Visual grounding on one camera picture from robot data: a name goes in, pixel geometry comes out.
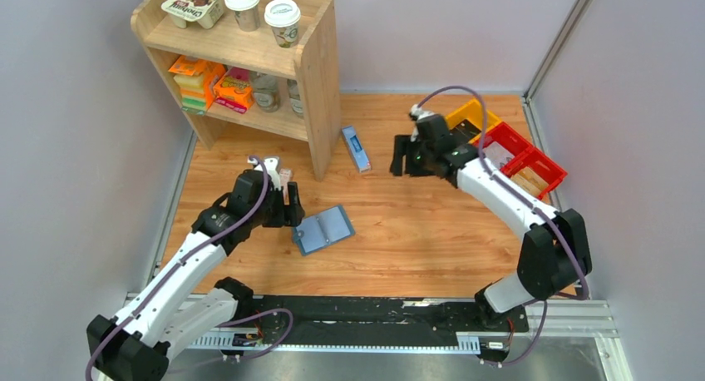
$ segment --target jar label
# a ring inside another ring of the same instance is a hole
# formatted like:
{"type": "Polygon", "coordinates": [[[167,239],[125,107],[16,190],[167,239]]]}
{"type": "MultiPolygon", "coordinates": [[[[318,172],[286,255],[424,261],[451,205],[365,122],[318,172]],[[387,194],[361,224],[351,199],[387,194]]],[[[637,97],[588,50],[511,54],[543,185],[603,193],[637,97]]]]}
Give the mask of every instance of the jar label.
{"type": "Polygon", "coordinates": [[[257,105],[261,106],[262,108],[266,108],[274,104],[274,96],[270,93],[255,92],[253,93],[253,96],[254,100],[257,102],[257,105]]]}
{"type": "Polygon", "coordinates": [[[297,100],[296,98],[289,98],[291,101],[291,109],[293,109],[294,112],[296,113],[303,113],[303,104],[301,103],[301,100],[297,100]]]}

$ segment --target blue box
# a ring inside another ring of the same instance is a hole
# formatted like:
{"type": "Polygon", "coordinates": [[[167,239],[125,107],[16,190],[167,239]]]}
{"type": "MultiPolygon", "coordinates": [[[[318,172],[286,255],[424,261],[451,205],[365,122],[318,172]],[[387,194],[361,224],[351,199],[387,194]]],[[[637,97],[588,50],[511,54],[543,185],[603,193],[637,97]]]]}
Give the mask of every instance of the blue box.
{"type": "Polygon", "coordinates": [[[367,153],[365,152],[365,149],[362,148],[362,144],[357,138],[355,127],[344,127],[343,137],[345,137],[345,143],[348,144],[348,151],[350,151],[350,156],[353,158],[352,161],[355,162],[355,165],[357,166],[357,171],[362,173],[372,169],[370,160],[367,158],[367,153]]]}

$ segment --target glass bottle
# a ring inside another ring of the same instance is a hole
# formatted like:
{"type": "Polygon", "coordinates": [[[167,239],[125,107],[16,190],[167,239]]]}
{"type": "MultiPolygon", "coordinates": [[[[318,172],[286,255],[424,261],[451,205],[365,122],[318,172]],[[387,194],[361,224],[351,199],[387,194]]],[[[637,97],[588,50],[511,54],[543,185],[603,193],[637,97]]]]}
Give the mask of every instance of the glass bottle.
{"type": "Polygon", "coordinates": [[[298,94],[298,83],[295,80],[287,79],[287,87],[291,109],[296,113],[296,116],[303,118],[303,103],[301,103],[301,96],[298,94]]]}
{"type": "Polygon", "coordinates": [[[249,85],[252,86],[252,97],[262,111],[274,112],[279,109],[281,97],[276,76],[249,71],[249,85]]]}

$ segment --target gray wall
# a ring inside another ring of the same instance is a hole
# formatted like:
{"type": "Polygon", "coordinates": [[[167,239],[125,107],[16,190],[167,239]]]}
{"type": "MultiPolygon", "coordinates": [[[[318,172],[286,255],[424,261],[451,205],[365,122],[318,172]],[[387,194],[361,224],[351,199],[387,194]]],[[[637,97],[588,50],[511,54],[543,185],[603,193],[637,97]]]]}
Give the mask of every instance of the gray wall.
{"type": "Polygon", "coordinates": [[[130,30],[141,0],[6,0],[2,379],[82,379],[85,328],[139,288],[190,135],[130,30]]]}
{"type": "Polygon", "coordinates": [[[523,91],[575,0],[335,0],[343,89],[523,91]]]}
{"type": "Polygon", "coordinates": [[[536,98],[634,379],[705,379],[703,0],[594,0],[536,98]]]}

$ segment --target wooden floor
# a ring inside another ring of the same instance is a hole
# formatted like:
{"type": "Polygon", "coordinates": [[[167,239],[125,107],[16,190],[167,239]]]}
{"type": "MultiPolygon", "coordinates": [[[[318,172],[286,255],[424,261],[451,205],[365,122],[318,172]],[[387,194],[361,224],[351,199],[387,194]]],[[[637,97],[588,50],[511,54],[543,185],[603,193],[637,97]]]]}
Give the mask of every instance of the wooden floor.
{"type": "MultiPolygon", "coordinates": [[[[388,172],[393,138],[409,134],[407,113],[421,96],[344,95],[343,125],[354,125],[372,171],[359,174],[341,139],[322,183],[313,180],[308,143],[232,125],[211,151],[197,145],[165,251],[178,250],[190,225],[231,191],[248,154],[280,156],[293,169],[307,215],[343,204],[357,234],[303,257],[290,229],[262,229],[205,277],[195,292],[234,277],[255,294],[472,297],[514,271],[520,241],[483,205],[434,177],[388,172]]],[[[517,96],[487,96],[487,105],[530,138],[517,96]]],[[[425,105],[442,114],[467,96],[438,96],[425,105]]]]}

